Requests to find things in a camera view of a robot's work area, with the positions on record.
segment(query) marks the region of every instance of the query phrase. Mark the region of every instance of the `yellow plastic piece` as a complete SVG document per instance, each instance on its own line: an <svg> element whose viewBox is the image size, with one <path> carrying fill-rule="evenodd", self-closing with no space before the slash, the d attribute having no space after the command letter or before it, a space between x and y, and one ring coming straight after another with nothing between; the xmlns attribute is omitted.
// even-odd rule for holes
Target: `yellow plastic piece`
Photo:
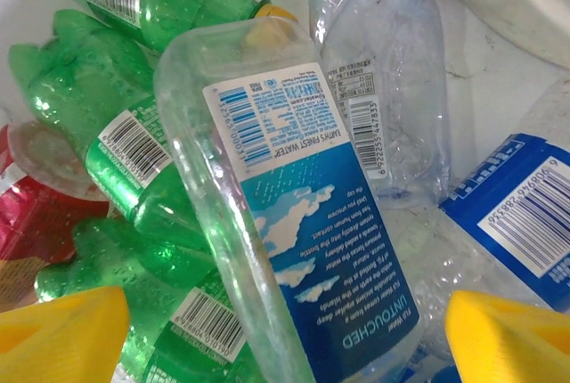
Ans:
<svg viewBox="0 0 570 383"><path fill-rule="evenodd" d="M463 383L570 382L570 316L456 291L445 332Z"/></svg>
<svg viewBox="0 0 570 383"><path fill-rule="evenodd" d="M0 383L109 383L128 324L117 287L0 314Z"/></svg>
<svg viewBox="0 0 570 383"><path fill-rule="evenodd" d="M292 15L291 13L287 12L282 7L276 6L275 4L264 4L256 13L256 18L260 18L262 16L280 16L282 18L288 18L297 22L297 18Z"/></svg>

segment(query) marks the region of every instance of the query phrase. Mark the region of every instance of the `blue label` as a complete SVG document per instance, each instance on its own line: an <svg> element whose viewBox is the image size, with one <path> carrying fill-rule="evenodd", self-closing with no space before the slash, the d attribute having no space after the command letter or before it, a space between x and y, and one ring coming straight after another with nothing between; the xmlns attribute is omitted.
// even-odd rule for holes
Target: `blue label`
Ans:
<svg viewBox="0 0 570 383"><path fill-rule="evenodd" d="M512 135L442 210L554 310L570 308L570 154Z"/></svg>
<svg viewBox="0 0 570 383"><path fill-rule="evenodd" d="M419 314L319 65L204 94L316 381L353 376Z"/></svg>

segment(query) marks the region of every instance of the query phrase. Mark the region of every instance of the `cloud graphic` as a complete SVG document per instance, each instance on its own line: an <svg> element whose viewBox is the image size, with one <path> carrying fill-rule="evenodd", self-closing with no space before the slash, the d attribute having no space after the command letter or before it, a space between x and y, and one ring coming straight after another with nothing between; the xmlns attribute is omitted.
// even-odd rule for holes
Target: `cloud graphic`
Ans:
<svg viewBox="0 0 570 383"><path fill-rule="evenodd" d="M299 303L314 303L319 299L324 291L329 291L339 279L340 276L335 276L334 278L328 279L325 282L321 282L312 288L306 289L301 294L296 295L295 299Z"/></svg>
<svg viewBox="0 0 570 383"><path fill-rule="evenodd" d="M256 225L258 232L261 232L264 229L266 222L267 222L267 220L265 219L264 216L259 216L258 218L256 218L256 220L254 221L254 224Z"/></svg>
<svg viewBox="0 0 570 383"><path fill-rule="evenodd" d="M315 268L314 258L292 265L275 274L280 285L289 285L291 288L298 287L301 281Z"/></svg>
<svg viewBox="0 0 570 383"><path fill-rule="evenodd" d="M311 187L296 189L281 195L275 205L258 213L256 227L270 258L295 247L303 219L317 212L334 190L333 185L317 192L312 192Z"/></svg>

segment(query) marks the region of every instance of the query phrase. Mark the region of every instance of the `red bottle label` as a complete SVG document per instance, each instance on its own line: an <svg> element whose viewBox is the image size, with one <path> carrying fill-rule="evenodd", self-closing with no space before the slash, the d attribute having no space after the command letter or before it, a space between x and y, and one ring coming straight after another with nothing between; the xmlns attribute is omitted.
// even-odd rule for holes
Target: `red bottle label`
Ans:
<svg viewBox="0 0 570 383"><path fill-rule="evenodd" d="M110 210L109 202L70 197L24 173L7 131L0 130L0 311L29 294L40 269L73 257L76 223Z"/></svg>

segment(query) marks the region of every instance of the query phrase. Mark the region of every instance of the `yellow bottle cap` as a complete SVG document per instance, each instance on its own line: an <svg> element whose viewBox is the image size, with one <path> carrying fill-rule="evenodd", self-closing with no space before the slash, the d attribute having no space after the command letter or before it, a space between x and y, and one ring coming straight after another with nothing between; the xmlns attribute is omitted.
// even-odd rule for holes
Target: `yellow bottle cap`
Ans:
<svg viewBox="0 0 570 383"><path fill-rule="evenodd" d="M256 13L256 18L261 18L263 16L280 16L282 18L288 18L297 22L297 18L291 13L287 12L282 7L276 6L275 4L267 3L261 6L261 8Z"/></svg>
<svg viewBox="0 0 570 383"><path fill-rule="evenodd" d="M0 314L0 382L109 383L128 324L117 287Z"/></svg>
<svg viewBox="0 0 570 383"><path fill-rule="evenodd" d="M570 382L570 316L457 291L445 332L463 383Z"/></svg>

